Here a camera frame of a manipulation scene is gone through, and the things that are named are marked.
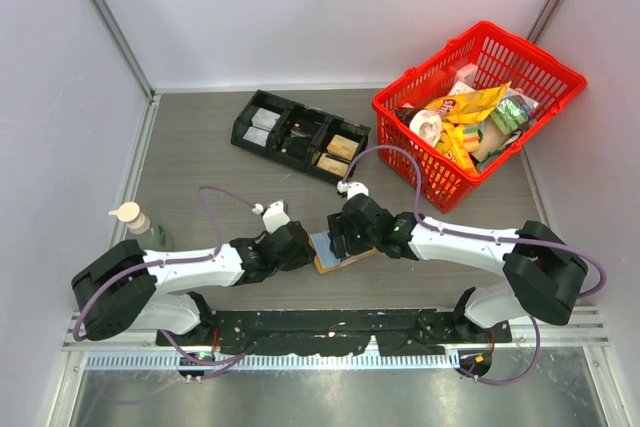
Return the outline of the orange leather card holder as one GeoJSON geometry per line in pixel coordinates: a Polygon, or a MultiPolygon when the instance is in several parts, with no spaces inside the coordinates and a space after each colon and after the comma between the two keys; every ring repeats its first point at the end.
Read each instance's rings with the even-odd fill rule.
{"type": "Polygon", "coordinates": [[[326,274],[341,269],[355,262],[364,260],[378,253],[373,248],[357,255],[338,258],[330,249],[329,232],[318,232],[310,235],[310,244],[315,251],[314,265],[319,274],[326,274]]]}

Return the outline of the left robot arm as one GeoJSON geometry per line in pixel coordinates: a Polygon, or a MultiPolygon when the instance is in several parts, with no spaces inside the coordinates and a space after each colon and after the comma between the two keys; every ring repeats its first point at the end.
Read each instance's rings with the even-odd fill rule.
{"type": "Polygon", "coordinates": [[[80,309],[73,338],[102,341],[134,327],[202,345],[212,337],[214,323],[196,290],[261,283],[314,257],[309,234],[293,221],[272,233],[198,251],[157,252],[143,250],[133,239],[121,241],[71,281],[80,309]]]}

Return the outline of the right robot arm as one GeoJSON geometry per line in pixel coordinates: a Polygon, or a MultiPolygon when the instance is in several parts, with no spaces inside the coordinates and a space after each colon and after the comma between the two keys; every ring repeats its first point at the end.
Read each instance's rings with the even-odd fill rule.
{"type": "Polygon", "coordinates": [[[338,258],[375,249],[393,259],[446,261],[502,277],[500,284],[467,289],[456,303],[447,325],[465,342],[525,315],[566,325],[588,271],[579,255],[535,221],[520,229],[464,227],[420,213],[394,215],[357,194],[328,215],[327,224],[330,249],[338,258]]]}

